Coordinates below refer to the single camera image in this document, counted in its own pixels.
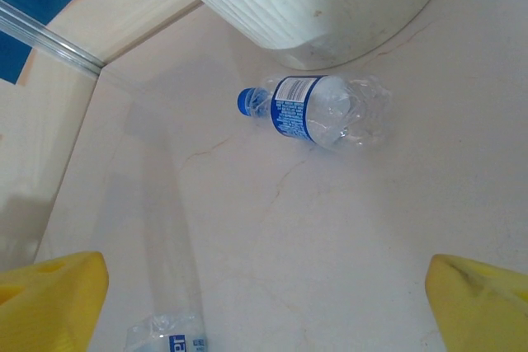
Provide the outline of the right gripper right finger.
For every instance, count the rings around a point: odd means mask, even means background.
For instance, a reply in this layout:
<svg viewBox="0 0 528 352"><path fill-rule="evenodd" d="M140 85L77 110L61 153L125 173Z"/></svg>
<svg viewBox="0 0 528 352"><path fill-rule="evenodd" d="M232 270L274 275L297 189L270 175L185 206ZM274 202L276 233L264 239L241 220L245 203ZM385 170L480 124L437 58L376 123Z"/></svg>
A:
<svg viewBox="0 0 528 352"><path fill-rule="evenodd" d="M438 254L426 295L446 350L527 350L527 275Z"/></svg>

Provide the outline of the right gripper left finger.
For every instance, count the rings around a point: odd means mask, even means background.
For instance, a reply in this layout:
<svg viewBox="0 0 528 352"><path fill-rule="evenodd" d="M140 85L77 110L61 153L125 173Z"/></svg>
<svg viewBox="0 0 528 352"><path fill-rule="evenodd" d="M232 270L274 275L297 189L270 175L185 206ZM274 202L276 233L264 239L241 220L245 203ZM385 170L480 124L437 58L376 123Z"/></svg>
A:
<svg viewBox="0 0 528 352"><path fill-rule="evenodd" d="M108 286L98 251L2 272L1 350L86 351Z"/></svg>

